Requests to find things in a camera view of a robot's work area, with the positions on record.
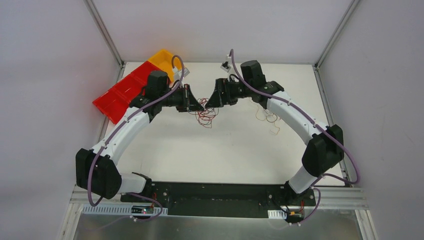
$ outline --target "yellow bin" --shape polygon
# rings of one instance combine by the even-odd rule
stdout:
[[[166,49],[158,51],[155,55],[148,59],[148,61],[155,65],[160,70],[166,72],[171,82],[174,82],[174,72],[172,71],[172,57],[174,54],[170,53]],[[175,58],[174,64],[178,70],[181,70],[181,62],[178,58]]]

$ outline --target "plastic storage bin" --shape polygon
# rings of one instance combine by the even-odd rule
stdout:
[[[124,116],[133,100],[147,84],[147,77],[152,71],[160,69],[146,61],[128,76],[115,84],[105,94],[93,101],[93,104],[116,124]]]
[[[128,103],[112,88],[94,100],[93,104],[114,124],[121,120],[128,108]]]
[[[174,54],[170,53],[166,49],[158,51],[155,55],[148,59],[150,63],[158,67],[160,70],[166,72],[171,82],[174,82],[174,72],[172,71],[172,57]],[[181,70],[181,62],[175,59],[174,64],[178,70]]]

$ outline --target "loose wires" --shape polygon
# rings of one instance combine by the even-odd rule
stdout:
[[[249,101],[250,101],[251,104],[256,106],[256,114],[254,115],[256,117],[256,119],[259,120],[259,121],[265,121],[266,120],[268,123],[272,123],[272,125],[274,126],[274,128],[277,129],[277,131],[269,130],[269,132],[273,135],[277,135],[280,132],[281,127],[277,126],[276,122],[281,120],[281,118],[279,118],[275,113],[270,112],[267,109],[263,109],[262,107],[259,107],[259,105],[255,102],[253,102],[252,99],[249,99]],[[263,112],[264,112],[264,115],[265,115],[264,119],[260,119],[258,117],[258,113],[261,110],[263,110]]]
[[[211,129],[212,120],[220,113],[220,109],[215,109],[214,107],[205,108],[205,105],[209,101],[209,98],[199,98],[197,101],[200,105],[203,106],[204,110],[189,112],[189,114],[194,115],[201,126],[207,129]]]

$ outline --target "white table surface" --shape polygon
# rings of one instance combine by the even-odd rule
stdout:
[[[128,62],[125,77],[142,62]],[[215,79],[227,73],[220,63],[188,62],[190,84],[196,98],[209,98]],[[276,81],[304,110],[327,122],[311,65],[261,64],[267,81]],[[137,172],[153,181],[236,184],[283,184],[302,166],[305,144],[282,120],[278,135],[272,123],[256,119],[257,107],[248,98],[219,109],[212,128],[199,125],[195,116],[164,107],[149,126],[130,143],[118,163],[120,171]],[[262,110],[258,117],[264,117]],[[108,133],[114,124],[109,122]],[[342,176],[337,164],[328,173]],[[343,186],[326,177],[318,185]]]

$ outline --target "black cable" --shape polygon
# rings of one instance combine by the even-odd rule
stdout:
[[[234,78],[236,78],[237,80],[240,81],[240,78],[237,75],[235,75],[235,74],[230,74],[229,75],[229,78],[234,81],[234,79],[232,79],[231,77],[234,77]]]
[[[174,88],[174,86],[175,86],[175,84],[176,84],[177,82],[179,82],[179,81],[174,81],[174,82],[173,82],[171,89],[173,89],[173,88]]]
[[[289,207],[288,206],[285,206],[286,208],[287,208],[287,210],[288,211],[285,211],[280,205],[278,205],[277,203],[276,203],[276,200],[274,199],[274,198],[272,198],[272,202],[277,206],[277,207],[279,207],[280,209],[281,209],[281,211],[283,211],[283,212],[285,212],[286,214],[288,214],[289,212],[290,212],[290,209],[289,209]]]

